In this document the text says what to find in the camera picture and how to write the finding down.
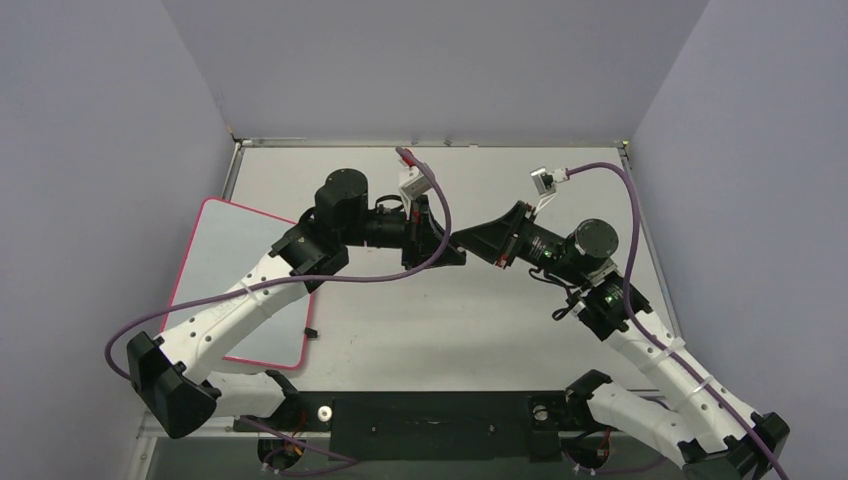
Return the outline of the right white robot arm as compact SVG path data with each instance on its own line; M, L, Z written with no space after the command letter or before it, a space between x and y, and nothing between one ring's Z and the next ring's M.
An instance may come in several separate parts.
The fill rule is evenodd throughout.
M665 400L659 405L591 370L565 390L564 413L588 430L622 431L677 465L689 479L760 479L780 473L789 427L759 413L715 379L669 330L650 302L617 270L619 239L600 219L558 235L535 223L534 208L517 202L502 217L460 230L452 241L499 268L522 260L544 280L571 287L554 314L573 314L604 345L625 358Z

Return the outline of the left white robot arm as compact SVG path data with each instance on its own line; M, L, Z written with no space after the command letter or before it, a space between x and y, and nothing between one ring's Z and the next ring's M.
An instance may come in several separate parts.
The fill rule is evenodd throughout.
M466 254L434 219L426 167L410 166L399 179L398 208L368 205L368 181L354 169L332 172L308 209L228 292L211 307L161 332L127 344L134 391L172 439L209 419L248 415L272 429L291 427L297 390L284 374L217 371L230 350L288 305L317 290L349 263L349 249L397 249L407 273L463 266Z

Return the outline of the pink framed whiteboard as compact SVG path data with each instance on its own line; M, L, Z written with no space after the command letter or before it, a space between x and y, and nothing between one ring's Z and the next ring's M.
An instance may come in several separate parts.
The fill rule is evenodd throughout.
M265 255L294 222L219 199L202 203L171 302L225 292ZM314 297L287 306L233 347L216 365L225 373L294 371L306 359Z

